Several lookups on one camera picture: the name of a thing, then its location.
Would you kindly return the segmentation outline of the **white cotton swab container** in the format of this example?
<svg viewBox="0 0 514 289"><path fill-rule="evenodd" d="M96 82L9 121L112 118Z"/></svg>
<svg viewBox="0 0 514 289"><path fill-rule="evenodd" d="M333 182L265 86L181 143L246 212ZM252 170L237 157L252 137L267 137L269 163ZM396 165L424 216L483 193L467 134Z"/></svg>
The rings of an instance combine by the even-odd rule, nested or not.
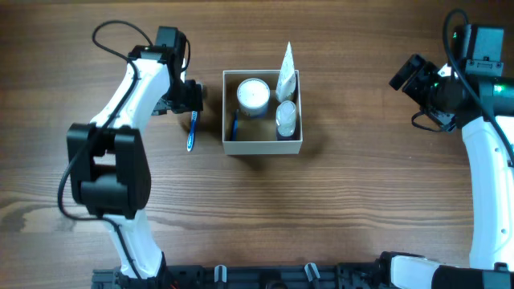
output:
<svg viewBox="0 0 514 289"><path fill-rule="evenodd" d="M257 78L245 79L236 92L240 111L250 118L266 115L270 95L268 85Z"/></svg>

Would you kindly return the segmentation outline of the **blue white toothbrush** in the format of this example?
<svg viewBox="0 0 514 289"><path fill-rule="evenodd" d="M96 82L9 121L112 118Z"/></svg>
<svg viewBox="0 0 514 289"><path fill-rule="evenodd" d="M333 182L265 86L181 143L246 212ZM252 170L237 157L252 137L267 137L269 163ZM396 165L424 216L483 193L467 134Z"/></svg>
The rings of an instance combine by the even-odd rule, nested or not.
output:
<svg viewBox="0 0 514 289"><path fill-rule="evenodd" d="M203 110L203 107L201 107L199 110L191 112L190 131L189 131L187 143L186 143L186 149L187 149L188 153L192 152L194 149L198 121L199 121L202 110Z"/></svg>

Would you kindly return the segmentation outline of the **white floral cream tube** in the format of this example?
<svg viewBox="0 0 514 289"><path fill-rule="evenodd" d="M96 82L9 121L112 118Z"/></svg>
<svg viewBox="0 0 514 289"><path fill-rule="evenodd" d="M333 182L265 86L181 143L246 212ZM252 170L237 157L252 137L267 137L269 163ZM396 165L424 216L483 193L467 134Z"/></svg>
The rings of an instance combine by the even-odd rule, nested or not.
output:
<svg viewBox="0 0 514 289"><path fill-rule="evenodd" d="M279 72L279 78L275 89L275 97L283 103L286 100L293 100L296 91L296 70L291 43L288 43L284 60Z"/></svg>

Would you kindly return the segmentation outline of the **blue disposable razor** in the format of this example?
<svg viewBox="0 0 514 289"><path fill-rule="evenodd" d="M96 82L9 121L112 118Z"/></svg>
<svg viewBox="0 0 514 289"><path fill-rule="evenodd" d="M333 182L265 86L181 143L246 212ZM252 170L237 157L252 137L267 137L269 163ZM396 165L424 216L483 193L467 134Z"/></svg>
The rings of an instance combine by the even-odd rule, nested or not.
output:
<svg viewBox="0 0 514 289"><path fill-rule="evenodd" d="M229 141L237 141L239 110L235 109L232 116L233 116L233 120L232 120L231 127L230 127Z"/></svg>

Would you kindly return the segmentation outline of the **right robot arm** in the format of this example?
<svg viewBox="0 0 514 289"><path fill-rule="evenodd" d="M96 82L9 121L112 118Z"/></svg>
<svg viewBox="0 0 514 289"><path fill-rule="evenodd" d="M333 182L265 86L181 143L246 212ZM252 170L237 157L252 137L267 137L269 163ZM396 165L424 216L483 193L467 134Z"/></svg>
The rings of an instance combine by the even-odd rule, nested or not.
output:
<svg viewBox="0 0 514 289"><path fill-rule="evenodd" d="M448 66L412 55L390 81L420 106L441 132L459 128L471 169L474 229L468 268L417 255L392 255L385 280L397 288L511 288L513 286L513 142L510 107L489 121L465 95Z"/></svg>

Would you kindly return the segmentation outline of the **dark blue sanitizer bottle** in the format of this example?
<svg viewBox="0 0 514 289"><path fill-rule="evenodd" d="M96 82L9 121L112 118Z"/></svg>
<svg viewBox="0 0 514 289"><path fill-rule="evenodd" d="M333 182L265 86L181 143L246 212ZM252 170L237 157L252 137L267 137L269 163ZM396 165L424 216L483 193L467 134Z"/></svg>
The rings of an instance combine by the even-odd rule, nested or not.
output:
<svg viewBox="0 0 514 289"><path fill-rule="evenodd" d="M276 109L276 137L277 140L291 140L296 131L296 105L285 100Z"/></svg>

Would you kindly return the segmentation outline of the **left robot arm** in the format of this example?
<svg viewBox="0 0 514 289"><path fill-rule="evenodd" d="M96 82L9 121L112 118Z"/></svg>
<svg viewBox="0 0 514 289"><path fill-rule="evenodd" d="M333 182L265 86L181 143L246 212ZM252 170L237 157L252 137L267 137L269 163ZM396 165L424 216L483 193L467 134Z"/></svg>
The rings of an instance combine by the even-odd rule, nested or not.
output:
<svg viewBox="0 0 514 289"><path fill-rule="evenodd" d="M105 107L67 131L69 165L58 196L69 183L74 201L88 211L84 221L106 225L120 257L110 272L117 286L170 287L173 278L145 212L151 174L142 134L153 115L201 111L203 87L185 78L188 44L136 46L125 60L124 78Z"/></svg>

